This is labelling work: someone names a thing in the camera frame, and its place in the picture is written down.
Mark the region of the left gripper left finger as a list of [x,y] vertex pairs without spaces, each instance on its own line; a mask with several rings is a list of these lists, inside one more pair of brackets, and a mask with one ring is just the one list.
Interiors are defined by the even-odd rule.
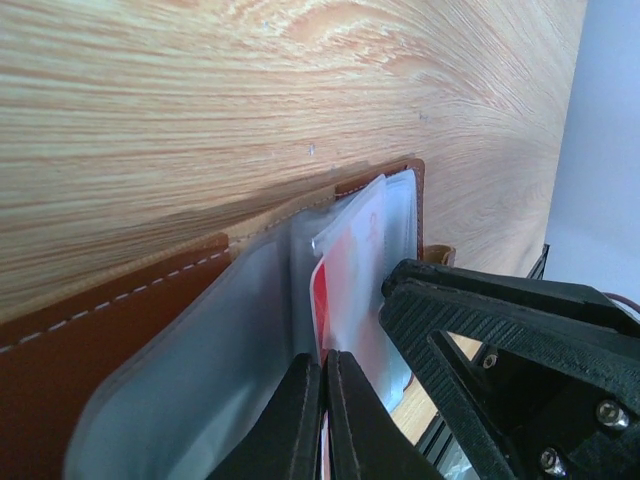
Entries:
[[299,354],[255,425],[209,477],[318,479],[322,416],[322,369]]

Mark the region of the red white card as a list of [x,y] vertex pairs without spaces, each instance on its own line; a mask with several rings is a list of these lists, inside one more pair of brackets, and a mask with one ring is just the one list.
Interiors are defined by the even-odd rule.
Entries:
[[382,195],[353,200],[332,224],[312,275],[320,359],[331,349],[353,354],[382,400],[389,393],[389,348],[378,323],[384,267]]

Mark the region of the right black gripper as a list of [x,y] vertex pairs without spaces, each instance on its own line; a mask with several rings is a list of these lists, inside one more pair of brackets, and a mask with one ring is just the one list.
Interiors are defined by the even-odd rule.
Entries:
[[416,260],[383,330],[482,479],[636,479],[639,325],[594,288]]

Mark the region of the brown leather card holder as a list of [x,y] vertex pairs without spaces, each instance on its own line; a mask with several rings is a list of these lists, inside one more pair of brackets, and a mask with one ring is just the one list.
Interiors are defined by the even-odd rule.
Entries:
[[[404,157],[8,309],[2,477],[209,477],[297,355],[322,368],[312,275],[353,200],[384,197],[382,283],[405,259],[452,262],[422,239],[424,173]],[[385,336],[390,414],[415,379]]]

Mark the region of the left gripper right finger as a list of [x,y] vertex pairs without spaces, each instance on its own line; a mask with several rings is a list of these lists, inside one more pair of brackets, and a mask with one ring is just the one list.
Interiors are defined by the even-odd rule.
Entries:
[[392,420],[350,352],[325,363],[332,479],[441,479]]

